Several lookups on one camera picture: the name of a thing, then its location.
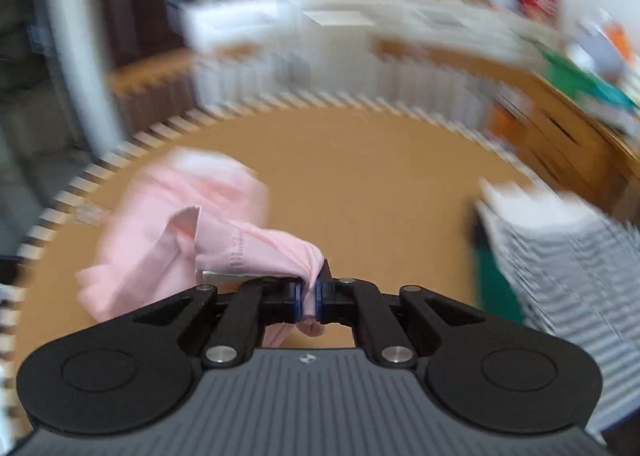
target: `gray and white striped cloth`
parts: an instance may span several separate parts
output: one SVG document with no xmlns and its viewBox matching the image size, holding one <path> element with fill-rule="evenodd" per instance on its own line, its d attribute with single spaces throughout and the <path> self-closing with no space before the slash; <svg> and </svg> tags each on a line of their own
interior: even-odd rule
<svg viewBox="0 0 640 456">
<path fill-rule="evenodd" d="M 478 204 L 494 255 L 526 324 L 593 357 L 603 376 L 587 429 L 640 408 L 640 233 L 599 211 L 572 227 L 528 228 Z"/>
</svg>

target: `metal pin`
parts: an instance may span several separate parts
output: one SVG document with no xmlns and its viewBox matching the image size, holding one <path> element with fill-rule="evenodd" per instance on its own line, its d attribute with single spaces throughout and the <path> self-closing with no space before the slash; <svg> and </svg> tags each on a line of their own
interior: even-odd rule
<svg viewBox="0 0 640 456">
<path fill-rule="evenodd" d="M 414 356 L 414 352 L 404 346 L 387 346 L 381 354 L 383 359 L 394 364 L 409 362 Z"/>
<path fill-rule="evenodd" d="M 225 362 L 231 362 L 238 356 L 238 352 L 231 346 L 212 346 L 205 352 L 205 356 L 211 362 L 223 364 Z"/>
</svg>

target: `brown tabletop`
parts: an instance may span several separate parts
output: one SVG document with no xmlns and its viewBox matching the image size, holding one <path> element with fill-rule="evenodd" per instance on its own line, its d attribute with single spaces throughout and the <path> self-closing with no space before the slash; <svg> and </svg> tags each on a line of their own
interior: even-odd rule
<svg viewBox="0 0 640 456">
<path fill-rule="evenodd" d="M 475 304 L 470 217 L 478 180 L 529 179 L 460 132 L 405 114 L 360 107 L 254 112 L 204 124 L 114 171 L 88 194 L 107 209 L 129 180 L 174 146 L 221 151 L 254 169 L 270 189 L 268 226 L 317 245 L 336 277 L 375 282 L 383 292 L 421 285 Z M 38 346 L 94 324 L 76 299 L 74 274 L 95 261 L 104 225 L 70 216 L 40 259 L 27 267 L 15 327 L 14 369 Z M 349 346 L 350 330 L 330 325 L 320 338 L 292 334 L 285 346 Z"/>
</svg>

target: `red object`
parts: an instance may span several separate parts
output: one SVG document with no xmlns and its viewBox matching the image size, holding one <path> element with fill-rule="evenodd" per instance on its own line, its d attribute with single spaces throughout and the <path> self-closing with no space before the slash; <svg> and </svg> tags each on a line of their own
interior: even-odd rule
<svg viewBox="0 0 640 456">
<path fill-rule="evenodd" d="M 558 0 L 522 0 L 522 13 L 539 23 L 555 25 L 558 17 Z"/>
</svg>

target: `pink cloth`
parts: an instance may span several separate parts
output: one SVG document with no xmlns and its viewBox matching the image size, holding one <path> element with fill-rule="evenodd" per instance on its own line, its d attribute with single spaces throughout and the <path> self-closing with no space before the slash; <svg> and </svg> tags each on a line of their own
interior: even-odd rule
<svg viewBox="0 0 640 456">
<path fill-rule="evenodd" d="M 305 281 L 298 328 L 323 332 L 314 286 L 324 257 L 311 243 L 261 229 L 266 188 L 223 155 L 180 149 L 138 175 L 111 217 L 98 263 L 77 274 L 80 302 L 106 321 L 192 287 L 198 271 L 297 276 Z M 278 346 L 291 325 L 271 325 L 263 345 Z"/>
</svg>

